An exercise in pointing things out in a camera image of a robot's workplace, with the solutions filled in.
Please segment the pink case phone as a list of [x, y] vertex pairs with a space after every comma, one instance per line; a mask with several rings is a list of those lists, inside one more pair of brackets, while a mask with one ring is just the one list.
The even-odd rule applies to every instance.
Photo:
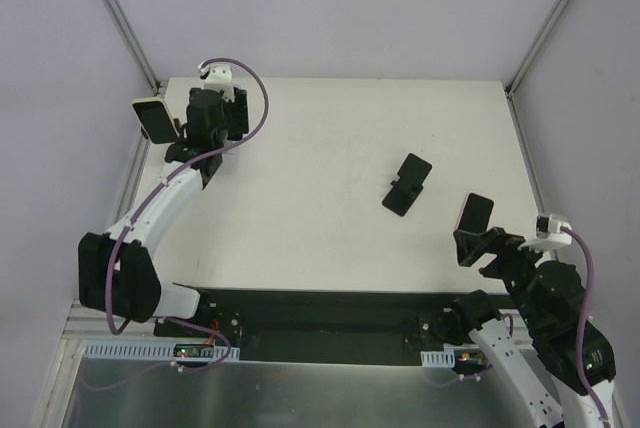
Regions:
[[457, 223], [457, 230], [478, 234], [489, 226], [494, 201], [476, 193], [469, 193], [465, 199]]

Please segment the black clamp phone stand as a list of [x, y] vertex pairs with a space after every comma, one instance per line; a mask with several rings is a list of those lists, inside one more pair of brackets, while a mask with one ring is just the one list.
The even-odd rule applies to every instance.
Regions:
[[147, 122], [140, 131], [145, 140], [157, 146], [170, 146], [184, 138], [183, 125], [178, 118]]

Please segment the cream case phone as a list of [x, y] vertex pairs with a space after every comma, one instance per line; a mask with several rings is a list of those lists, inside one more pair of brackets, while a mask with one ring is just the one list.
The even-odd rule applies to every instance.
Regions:
[[131, 106], [141, 126], [147, 122], [164, 121], [172, 118], [162, 97], [135, 99], [132, 101]]

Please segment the black folding phone stand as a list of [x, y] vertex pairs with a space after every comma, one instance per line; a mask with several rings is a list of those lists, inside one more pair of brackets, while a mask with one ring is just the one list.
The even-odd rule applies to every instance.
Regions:
[[404, 217], [423, 190], [423, 184], [433, 166], [426, 160], [409, 153], [397, 171], [397, 179], [382, 200], [382, 206]]

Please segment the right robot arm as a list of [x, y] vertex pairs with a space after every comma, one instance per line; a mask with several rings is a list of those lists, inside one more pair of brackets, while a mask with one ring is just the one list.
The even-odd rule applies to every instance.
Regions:
[[454, 232], [458, 263], [472, 266], [481, 256], [493, 260], [481, 268], [486, 278], [502, 281], [538, 359], [551, 375], [559, 396], [553, 398], [518, 352], [498, 309], [482, 290], [453, 301], [430, 325], [439, 341], [477, 345], [488, 365], [524, 404], [536, 427], [611, 427], [615, 357], [606, 337], [588, 320], [593, 285], [575, 266], [542, 261], [547, 251], [584, 241], [566, 221], [538, 220], [527, 241], [494, 227], [482, 233]]

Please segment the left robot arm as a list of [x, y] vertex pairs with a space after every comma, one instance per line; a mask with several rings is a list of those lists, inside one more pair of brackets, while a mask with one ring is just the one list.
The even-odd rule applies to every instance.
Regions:
[[186, 121], [170, 116], [163, 99], [132, 104], [150, 141], [166, 148], [151, 191], [105, 233], [87, 233], [78, 245], [79, 300], [82, 306], [143, 323], [177, 317], [188, 336], [204, 335], [210, 311], [195, 288], [163, 282], [153, 256], [179, 213], [206, 188], [222, 163], [221, 149], [249, 133], [247, 93], [234, 87], [192, 88]]

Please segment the left aluminium frame post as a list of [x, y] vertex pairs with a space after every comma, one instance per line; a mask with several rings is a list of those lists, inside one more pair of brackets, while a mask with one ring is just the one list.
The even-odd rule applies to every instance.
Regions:
[[140, 72], [145, 84], [152, 94], [158, 94], [161, 80], [153, 69], [133, 27], [119, 0], [101, 0], [121, 41], [129, 52], [134, 64]]

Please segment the aluminium frame post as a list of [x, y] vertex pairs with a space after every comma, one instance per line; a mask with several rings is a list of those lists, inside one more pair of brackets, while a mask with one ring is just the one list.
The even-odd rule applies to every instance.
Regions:
[[536, 60], [541, 56], [545, 46], [559, 27], [563, 16], [570, 8], [574, 0], [555, 0], [549, 13], [544, 18], [537, 30], [531, 44], [518, 64], [516, 71], [504, 85], [504, 91], [508, 99], [512, 99], [529, 72], [533, 69]]
[[134, 64], [140, 72], [145, 84], [152, 94], [158, 94], [161, 80], [153, 69], [133, 27], [119, 0], [101, 0], [121, 41], [129, 52]]

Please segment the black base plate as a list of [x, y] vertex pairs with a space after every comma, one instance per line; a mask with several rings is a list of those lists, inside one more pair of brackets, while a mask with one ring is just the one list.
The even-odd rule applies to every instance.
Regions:
[[189, 327], [157, 322], [162, 338], [218, 329], [243, 361], [417, 366], [420, 355], [468, 342], [453, 312], [460, 293], [206, 289]]

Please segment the right aluminium frame post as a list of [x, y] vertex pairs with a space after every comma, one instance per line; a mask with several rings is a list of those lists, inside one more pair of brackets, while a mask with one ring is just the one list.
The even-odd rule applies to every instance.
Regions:
[[563, 16], [570, 8], [574, 0], [555, 0], [549, 13], [544, 18], [537, 30], [531, 44], [518, 64], [516, 71], [504, 85], [504, 91], [508, 99], [512, 99], [529, 72], [533, 69], [536, 60], [541, 56], [545, 46], [559, 27]]

